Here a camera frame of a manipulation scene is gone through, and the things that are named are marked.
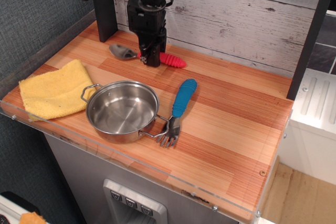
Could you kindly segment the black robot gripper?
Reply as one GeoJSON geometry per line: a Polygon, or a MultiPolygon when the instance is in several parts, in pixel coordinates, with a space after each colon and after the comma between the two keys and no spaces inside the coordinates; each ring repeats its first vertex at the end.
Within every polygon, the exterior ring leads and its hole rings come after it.
{"type": "Polygon", "coordinates": [[[129,30],[139,40],[141,62],[159,67],[160,52],[166,52],[166,10],[145,6],[141,0],[128,0],[127,13],[129,30]]]}

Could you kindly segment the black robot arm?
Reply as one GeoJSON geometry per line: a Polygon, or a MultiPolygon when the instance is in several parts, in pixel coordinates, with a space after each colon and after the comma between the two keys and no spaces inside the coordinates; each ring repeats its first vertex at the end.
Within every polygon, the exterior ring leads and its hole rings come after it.
{"type": "Polygon", "coordinates": [[[139,41],[140,59],[150,67],[161,63],[160,53],[166,50],[166,8],[174,0],[128,0],[129,30],[139,41]]]}

